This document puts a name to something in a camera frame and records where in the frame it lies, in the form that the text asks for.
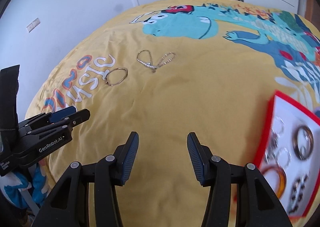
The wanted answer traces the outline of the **yellow dinosaur print duvet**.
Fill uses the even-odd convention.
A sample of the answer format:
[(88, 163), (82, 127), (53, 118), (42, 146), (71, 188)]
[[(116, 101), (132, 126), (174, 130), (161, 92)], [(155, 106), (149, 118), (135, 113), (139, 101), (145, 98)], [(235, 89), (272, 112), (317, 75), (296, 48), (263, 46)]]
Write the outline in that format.
[[(127, 78), (108, 86), (114, 68)], [(128, 183), (117, 189), (125, 226), (200, 226), (208, 190), (187, 135), (227, 162), (253, 160), (276, 90), (319, 107), (319, 30), (296, 14), (233, 0), (163, 0), (107, 21), (50, 72), (27, 117), (68, 106), (90, 119), (44, 160), (54, 186), (73, 161), (99, 161), (139, 134)]]

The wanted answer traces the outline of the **red white jewelry box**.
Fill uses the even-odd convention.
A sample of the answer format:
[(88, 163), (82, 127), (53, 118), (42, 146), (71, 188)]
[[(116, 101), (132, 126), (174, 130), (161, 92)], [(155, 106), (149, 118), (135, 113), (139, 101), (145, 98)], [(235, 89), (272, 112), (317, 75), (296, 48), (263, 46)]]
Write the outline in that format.
[(319, 191), (319, 117), (276, 91), (253, 159), (292, 219), (305, 217)]

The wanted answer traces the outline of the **amber orange bangle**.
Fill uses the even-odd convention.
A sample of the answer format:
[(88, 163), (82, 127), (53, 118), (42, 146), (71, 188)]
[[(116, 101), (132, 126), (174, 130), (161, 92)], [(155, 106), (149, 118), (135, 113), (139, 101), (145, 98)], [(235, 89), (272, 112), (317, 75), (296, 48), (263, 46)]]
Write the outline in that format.
[(262, 175), (271, 184), (276, 196), (280, 199), (286, 189), (287, 177), (284, 169), (278, 165), (271, 165), (262, 170)]

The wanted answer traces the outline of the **brown wooden headboard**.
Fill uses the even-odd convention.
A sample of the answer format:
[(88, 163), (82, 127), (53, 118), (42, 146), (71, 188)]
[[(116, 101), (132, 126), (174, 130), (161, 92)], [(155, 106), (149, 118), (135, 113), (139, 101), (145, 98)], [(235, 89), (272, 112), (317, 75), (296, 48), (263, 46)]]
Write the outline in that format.
[(317, 29), (320, 28), (320, 7), (316, 0), (306, 0), (305, 18)]

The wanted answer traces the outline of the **thin rose gold bangle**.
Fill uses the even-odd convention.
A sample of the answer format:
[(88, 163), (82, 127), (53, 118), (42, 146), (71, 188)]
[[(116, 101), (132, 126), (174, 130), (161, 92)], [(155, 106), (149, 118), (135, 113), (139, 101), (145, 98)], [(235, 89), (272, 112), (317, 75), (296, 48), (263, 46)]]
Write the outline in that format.
[(108, 72), (105, 83), (112, 87), (121, 84), (128, 76), (128, 69), (124, 67), (114, 68)]

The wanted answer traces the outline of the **twisted silver hoop earring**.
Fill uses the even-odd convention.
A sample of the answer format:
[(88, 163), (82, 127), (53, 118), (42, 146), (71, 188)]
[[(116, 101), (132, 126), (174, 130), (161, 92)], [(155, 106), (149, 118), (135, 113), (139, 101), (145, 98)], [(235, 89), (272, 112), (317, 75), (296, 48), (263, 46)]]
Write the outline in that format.
[(276, 164), (282, 169), (288, 168), (291, 163), (291, 153), (285, 147), (282, 147), (278, 150), (276, 154)]
[(272, 120), (271, 131), (277, 137), (281, 137), (285, 130), (285, 123), (279, 116), (275, 116)]

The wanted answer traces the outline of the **dark brown bangle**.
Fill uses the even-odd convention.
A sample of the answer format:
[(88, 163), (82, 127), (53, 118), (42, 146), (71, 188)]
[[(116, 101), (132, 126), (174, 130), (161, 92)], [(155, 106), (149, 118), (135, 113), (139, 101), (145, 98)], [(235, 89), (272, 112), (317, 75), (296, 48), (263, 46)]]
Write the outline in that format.
[(301, 161), (308, 160), (313, 153), (314, 137), (311, 129), (306, 125), (298, 126), (293, 134), (293, 149)]

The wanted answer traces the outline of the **wall light switch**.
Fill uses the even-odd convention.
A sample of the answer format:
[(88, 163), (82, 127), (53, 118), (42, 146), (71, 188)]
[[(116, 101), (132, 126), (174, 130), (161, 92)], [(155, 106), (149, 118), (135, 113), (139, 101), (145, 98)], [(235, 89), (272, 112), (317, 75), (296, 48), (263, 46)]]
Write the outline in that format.
[(36, 18), (29, 25), (27, 25), (27, 31), (30, 33), (33, 29), (35, 29), (40, 24), (40, 19)]

